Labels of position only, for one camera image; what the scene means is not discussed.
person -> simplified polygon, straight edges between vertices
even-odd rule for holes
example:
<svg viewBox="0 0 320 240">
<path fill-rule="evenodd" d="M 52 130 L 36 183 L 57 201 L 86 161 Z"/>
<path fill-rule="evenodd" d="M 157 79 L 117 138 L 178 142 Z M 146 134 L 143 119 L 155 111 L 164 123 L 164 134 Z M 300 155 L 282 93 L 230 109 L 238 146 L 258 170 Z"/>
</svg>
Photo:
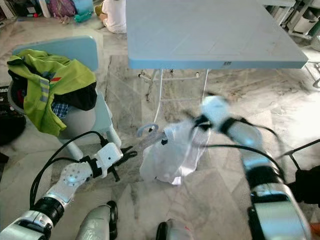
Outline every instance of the person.
<svg viewBox="0 0 320 240">
<path fill-rule="evenodd" d="M 127 33 L 126 0 L 104 0 L 95 7 L 95 13 L 110 32 Z"/>
</svg>

marble floor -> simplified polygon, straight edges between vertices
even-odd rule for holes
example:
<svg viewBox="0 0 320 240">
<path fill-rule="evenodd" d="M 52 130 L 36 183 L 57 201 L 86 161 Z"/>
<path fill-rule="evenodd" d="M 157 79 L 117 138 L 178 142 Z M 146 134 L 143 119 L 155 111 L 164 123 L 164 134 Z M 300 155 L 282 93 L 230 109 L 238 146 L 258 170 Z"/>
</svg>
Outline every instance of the marble floor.
<svg viewBox="0 0 320 240">
<path fill-rule="evenodd" d="M 150 123 L 156 110 L 158 82 L 138 77 L 141 70 L 128 67 L 127 36 L 110 33 L 93 16 L 82 24 L 61 25 L 53 18 L 22 18 L 0 31 L 0 86 L 8 85 L 6 61 L 17 45 L 70 36 L 92 36 L 98 46 L 99 69 L 97 88 L 113 113 L 113 124 L 123 146 L 137 146 L 137 128 Z M 151 69 L 144 69 L 147 75 Z M 170 80 L 193 77 L 196 80 Z M 186 116 L 183 110 L 199 113 L 204 81 L 202 70 L 165 70 L 163 101 L 157 123 L 161 128 Z M 226 96 L 231 111 L 252 123 L 274 129 L 292 149 L 319 138 L 320 93 L 312 88 L 313 78 L 303 69 L 239 69 L 211 70 L 208 91 Z M 272 135 L 263 132 L 265 148 L 279 153 Z M 230 143 L 221 134 L 212 134 L 210 143 Z M 78 142 L 86 153 L 99 149 L 97 140 L 87 137 Z M 23 134 L 0 152 L 10 157 L 0 182 L 0 227 L 5 228 L 29 206 L 29 189 L 37 172 L 53 152 L 61 146 L 48 134 L 40 133 L 27 122 Z M 296 154 L 303 169 L 320 164 L 320 145 Z M 144 182 L 139 176 L 142 153 L 118 167 L 121 181 L 110 174 L 104 179 L 86 183 L 52 232 L 52 240 L 72 240 L 81 221 L 94 207 L 109 200 L 118 204 L 119 240 L 155 239 L 157 226 L 170 218 L 185 222 L 197 240 L 251 239 L 246 209 L 250 206 L 246 183 L 237 150 L 208 149 L 197 171 L 184 179 L 181 186 L 162 182 Z M 38 196 L 55 183 L 66 162 L 56 163 L 42 178 Z M 288 182 L 295 179 L 295 166 L 286 162 Z M 320 222 L 316 205 L 300 204 L 310 222 Z"/>
</svg>

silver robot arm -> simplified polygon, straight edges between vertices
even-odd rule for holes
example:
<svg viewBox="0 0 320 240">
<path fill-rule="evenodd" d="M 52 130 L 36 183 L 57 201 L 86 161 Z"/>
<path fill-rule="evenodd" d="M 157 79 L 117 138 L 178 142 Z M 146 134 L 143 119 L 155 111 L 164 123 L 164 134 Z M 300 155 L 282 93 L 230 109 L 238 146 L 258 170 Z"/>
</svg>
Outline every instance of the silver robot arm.
<svg viewBox="0 0 320 240">
<path fill-rule="evenodd" d="M 87 179 L 105 178 L 108 168 L 123 157 L 114 143 L 108 143 L 84 162 L 71 163 L 36 204 L 0 233 L 0 240 L 48 240 L 74 194 Z"/>
<path fill-rule="evenodd" d="M 266 153 L 261 132 L 238 121 L 229 112 L 221 96 L 207 97 L 202 115 L 216 132 L 239 145 Z M 254 240 L 311 240 L 309 224 L 286 186 L 280 169 L 267 157 L 240 149 L 242 165 L 250 187 L 252 207 L 248 209 L 249 226 Z"/>
</svg>

